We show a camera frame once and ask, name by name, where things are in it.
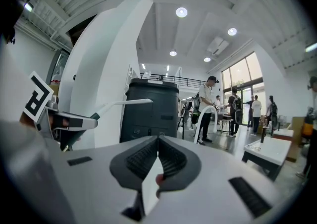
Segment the backpack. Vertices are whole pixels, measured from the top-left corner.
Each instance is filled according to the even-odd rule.
[[[271,105],[271,121],[272,121],[272,127],[275,128],[277,126],[277,105],[276,105],[276,103],[272,103],[272,105]]]
[[[238,96],[234,96],[234,101],[232,103],[232,108],[236,110],[234,116],[237,124],[242,124],[243,120],[243,111],[242,111],[242,101]]]
[[[198,92],[197,95],[194,96],[194,105],[193,105],[194,110],[198,110],[199,105],[200,105],[200,100],[199,100],[199,92]]]
[[[276,105],[276,103],[272,103],[271,114],[277,116],[277,105]]]
[[[242,101],[240,99],[240,97],[236,97],[234,95],[232,95],[234,97],[234,101],[232,104],[232,107],[235,111],[240,111],[242,110]]]

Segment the white t-shirt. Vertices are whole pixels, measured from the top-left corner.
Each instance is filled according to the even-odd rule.
[[[199,104],[199,111],[202,112],[204,108],[209,106],[207,103],[204,103],[201,99],[201,97],[207,99],[207,101],[211,101],[211,89],[207,87],[205,84],[201,85],[199,88],[199,99],[200,99],[200,104]]]
[[[220,105],[221,105],[220,100],[216,100],[215,103],[216,103],[216,105],[217,105],[218,107],[220,107]]]
[[[262,104],[260,101],[255,100],[252,103],[252,107],[253,109],[253,117],[260,117],[261,116],[261,108],[262,108]]]
[[[272,102],[269,100],[266,105],[267,106],[266,116],[271,115],[271,105],[272,105]]]

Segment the table leg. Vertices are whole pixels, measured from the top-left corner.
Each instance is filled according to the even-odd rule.
[[[282,166],[277,166],[275,168],[272,168],[269,173],[268,173],[268,177],[272,180],[272,181],[275,181],[279,172],[281,171],[282,169]]]
[[[245,163],[247,163],[247,161],[248,161],[248,154],[246,152],[244,152],[244,154],[243,154],[242,161]]]

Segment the white ceiling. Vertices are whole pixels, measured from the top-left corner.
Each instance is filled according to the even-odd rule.
[[[52,48],[72,49],[66,32],[122,0],[31,0],[34,10],[24,10],[16,27]],[[305,45],[316,41],[311,24],[295,0],[154,0],[137,41],[140,63],[191,66],[209,71],[250,39],[258,42],[281,69],[308,59]],[[178,18],[183,6],[188,16]],[[234,37],[227,34],[236,27]],[[207,47],[220,36],[229,46],[209,63]],[[169,52],[176,49],[178,55]]]

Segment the glass window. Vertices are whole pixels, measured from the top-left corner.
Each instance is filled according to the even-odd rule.
[[[251,55],[249,55],[246,60],[249,66],[251,79],[254,80],[261,78],[262,72],[256,53],[252,53]]]
[[[264,83],[253,85],[253,95],[258,96],[258,101],[262,104],[261,115],[266,114],[266,96],[264,91]]]
[[[230,79],[229,69],[222,72],[222,80],[223,80],[223,88],[224,89],[231,87],[231,79]]]
[[[232,86],[250,81],[249,70],[245,59],[230,67]]]

